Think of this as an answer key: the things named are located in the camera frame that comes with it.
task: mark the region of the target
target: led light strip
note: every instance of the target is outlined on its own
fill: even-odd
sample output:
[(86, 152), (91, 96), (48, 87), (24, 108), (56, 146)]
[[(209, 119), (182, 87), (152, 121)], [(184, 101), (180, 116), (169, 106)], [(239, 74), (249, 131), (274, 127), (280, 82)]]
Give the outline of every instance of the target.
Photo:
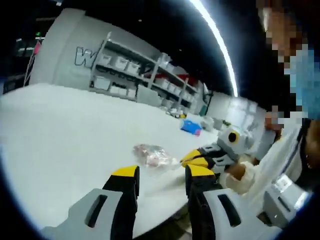
[(216, 26), (216, 23), (212, 20), (210, 17), (208, 11), (205, 9), (205, 7), (202, 5), (200, 0), (190, 0), (190, 2), (194, 5), (194, 7), (201, 13), (202, 17), (206, 21), (206, 23), (209, 25), (209, 28), (211, 29), (216, 41), (219, 44), (219, 47), (222, 51), (228, 72), (230, 81), (232, 84), (233, 89), (233, 95), (237, 98), (238, 97), (238, 89), (237, 89), (237, 83), (236, 83), (236, 77), (234, 73), (234, 69), (232, 67), (231, 59), (227, 50), (227, 47), (224, 43), (224, 40), (222, 39), (220, 32)]

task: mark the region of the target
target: metal shelf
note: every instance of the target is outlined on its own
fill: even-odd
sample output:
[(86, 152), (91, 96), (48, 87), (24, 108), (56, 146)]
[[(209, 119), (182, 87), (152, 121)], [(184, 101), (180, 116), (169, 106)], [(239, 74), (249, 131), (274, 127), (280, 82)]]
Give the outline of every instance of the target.
[(141, 53), (119, 43), (113, 40), (108, 40), (105, 44), (105, 49), (110, 49), (114, 52), (117, 52), (119, 54), (122, 54), (124, 56), (130, 57), (134, 60), (137, 60), (139, 62), (143, 62), (143, 63), (152, 63), (152, 64), (156, 64), (157, 61), (153, 60), (150, 57), (144, 56)]
[[(198, 92), (196, 88), (194, 88), (188, 84), (188, 79), (182, 80), (180, 77), (178, 77), (174, 73), (168, 71), (165, 67), (160, 66), (161, 57), (159, 57), (157, 60), (154, 60), (150, 57), (147, 57), (147, 56), (141, 54), (140, 52), (137, 52), (136, 50), (134, 50), (134, 49), (122, 44), (122, 43), (111, 40), (111, 35), (112, 35), (112, 33), (109, 32), (107, 34), (106, 38), (103, 40), (101, 48), (99, 49), (99, 51), (97, 53), (97, 57), (95, 58), (95, 61), (93, 62), (93, 65), (91, 68), (91, 71), (92, 71), (91, 76), (97, 76), (98, 73), (103, 73), (103, 72), (109, 72), (109, 71), (111, 71), (112, 73), (115, 72), (120, 75), (126, 76), (126, 79), (128, 81), (135, 82), (136, 84), (143, 84), (146, 87), (148, 87), (149, 89), (153, 87), (157, 91), (164, 91), (168, 96), (171, 96), (171, 97), (177, 99), (177, 102), (179, 105), (180, 104), (189, 105), (190, 103), (192, 103), (192, 102), (185, 100), (181, 97), (185, 91), (188, 91), (191, 93)], [(141, 64), (141, 67), (143, 67), (143, 68), (145, 68), (146, 66), (151, 67), (151, 69), (153, 68), (153, 70), (151, 72), (151, 77), (145, 78), (143, 76), (132, 74), (132, 73), (127, 72), (125, 70), (118, 69), (118, 68), (111, 66), (111, 65), (103, 66), (103, 65), (99, 64), (99, 60), (101, 59), (101, 56), (103, 54), (104, 49), (108, 49), (110, 51), (113, 51), (119, 55), (122, 55), (122, 56), (130, 59), (131, 61), (137, 61)], [(156, 74), (158, 72), (166, 75), (170, 79), (170, 81), (173, 84), (175, 84), (176, 86), (181, 87), (181, 94), (176, 95), (175, 93), (170, 92), (168, 89), (163, 88), (160, 85), (155, 84), (154, 80), (155, 80)], [(113, 94), (113, 93), (110, 93), (110, 92), (103, 90), (103, 89), (91, 88), (91, 91), (96, 92), (96, 93), (105, 94), (105, 95), (112, 96), (112, 97), (118, 97), (118, 98), (127, 99), (127, 100), (131, 100), (131, 101), (137, 101), (136, 98), (130, 98), (130, 97), (123, 96), (123, 95)]]
[(118, 73), (121, 73), (121, 74), (124, 74), (126, 76), (130, 76), (130, 77), (133, 77), (135, 79), (139, 79), (139, 80), (142, 80), (143, 82), (146, 82), (148, 83), (150, 80), (148, 78), (145, 78), (145, 77), (142, 77), (142, 76), (139, 76), (139, 75), (135, 75), (135, 74), (132, 74), (130, 72), (127, 72), (125, 70), (121, 70), (117, 67), (114, 67), (114, 66), (111, 66), (111, 65), (108, 65), (108, 66), (103, 66), (103, 65), (100, 65), (99, 63), (96, 65), (96, 69), (98, 72), (101, 72), (99, 71), (98, 68), (101, 68), (101, 69), (108, 69), (108, 70), (113, 70), (115, 72), (118, 72)]
[[(177, 86), (181, 87), (185, 84), (185, 81), (182, 80), (180, 77), (178, 77), (177, 75), (175, 75), (174, 73), (168, 71), (166, 68), (164, 68), (163, 66), (159, 66), (158, 71), (160, 73), (164, 73), (166, 74), (171, 80), (173, 80), (173, 83), (175, 83)], [(191, 90), (194, 93), (197, 93), (197, 89), (194, 88), (193, 86), (187, 84), (186, 87)]]
[(198, 90), (195, 87), (193, 87), (189, 84), (187, 84), (186, 87), (189, 88), (190, 90), (192, 90), (193, 92), (195, 92), (196, 94), (198, 93)]
[[(158, 84), (156, 84), (156, 83), (153, 83), (152, 84), (152, 86), (153, 87), (156, 87), (156, 88), (158, 88), (158, 89), (161, 89), (161, 90), (163, 90), (163, 91), (165, 91), (165, 92), (167, 92), (167, 93), (169, 93), (171, 96), (173, 96), (173, 97), (176, 97), (176, 98), (180, 98), (180, 96), (178, 96), (177, 94), (175, 94), (175, 93), (173, 93), (172, 91), (169, 91), (167, 88), (164, 88), (164, 87), (162, 87), (162, 86), (160, 86), (160, 85), (158, 85)], [(185, 101), (185, 102), (187, 102), (187, 103), (191, 103), (190, 101), (188, 101), (188, 100), (185, 100), (185, 99), (183, 99), (183, 98), (181, 98), (181, 100), (182, 101)]]
[(175, 75), (172, 72), (168, 71), (167, 69), (165, 69), (162, 66), (159, 66), (158, 71), (160, 73), (166, 74), (179, 87), (182, 87), (185, 84), (185, 81), (183, 81), (180, 77), (178, 77), (177, 75)]
[(89, 88), (89, 91), (90, 92), (94, 92), (94, 93), (97, 93), (97, 94), (104, 94), (104, 95), (107, 95), (107, 96), (110, 96), (110, 97), (116, 97), (116, 98), (120, 98), (120, 99), (126, 99), (126, 100), (130, 100), (130, 101), (133, 101), (133, 102), (136, 102), (137, 99), (135, 97), (129, 97), (129, 96), (124, 96), (124, 95), (120, 95), (120, 94), (116, 94), (116, 93), (111, 93), (107, 90), (104, 90), (104, 89), (98, 89), (98, 88), (95, 88), (95, 87), (90, 87)]

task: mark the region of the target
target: face mask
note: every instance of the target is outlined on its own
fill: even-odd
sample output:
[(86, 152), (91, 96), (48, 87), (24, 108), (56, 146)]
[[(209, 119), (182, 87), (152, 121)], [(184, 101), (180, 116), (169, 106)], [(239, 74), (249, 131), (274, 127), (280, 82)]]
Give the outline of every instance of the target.
[(309, 119), (320, 120), (320, 65), (315, 62), (314, 50), (307, 44), (290, 57), (290, 68), (284, 70), (290, 75), (290, 92), (295, 93), (296, 106)]

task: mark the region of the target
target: white tabletop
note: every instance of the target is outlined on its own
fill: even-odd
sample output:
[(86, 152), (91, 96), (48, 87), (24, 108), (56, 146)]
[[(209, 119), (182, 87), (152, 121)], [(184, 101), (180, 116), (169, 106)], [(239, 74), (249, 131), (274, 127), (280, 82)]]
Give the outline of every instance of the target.
[[(180, 130), (180, 121), (158, 108), (66, 87), (37, 84), (0, 98), (3, 167), (17, 202), (42, 229), (57, 226), (68, 209), (114, 170), (138, 163), (133, 146), (163, 147), (181, 159), (212, 143)], [(185, 169), (154, 175), (141, 167), (137, 237), (172, 216), (186, 202)]]

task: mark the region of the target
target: white shirt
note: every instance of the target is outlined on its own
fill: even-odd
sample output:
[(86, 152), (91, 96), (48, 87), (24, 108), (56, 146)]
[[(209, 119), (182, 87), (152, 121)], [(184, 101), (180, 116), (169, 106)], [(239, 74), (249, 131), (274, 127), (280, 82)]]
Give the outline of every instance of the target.
[(222, 173), (220, 184), (224, 188), (230, 188), (242, 195), (257, 215), (261, 213), (266, 189), (282, 173), (285, 166), (289, 164), (284, 173), (293, 182), (299, 178), (302, 172), (299, 154), (301, 143), (297, 142), (299, 130), (300, 127), (297, 127), (276, 141), (259, 165), (254, 166), (248, 161), (241, 162), (240, 164), (245, 165), (245, 174), (240, 181), (229, 173)]

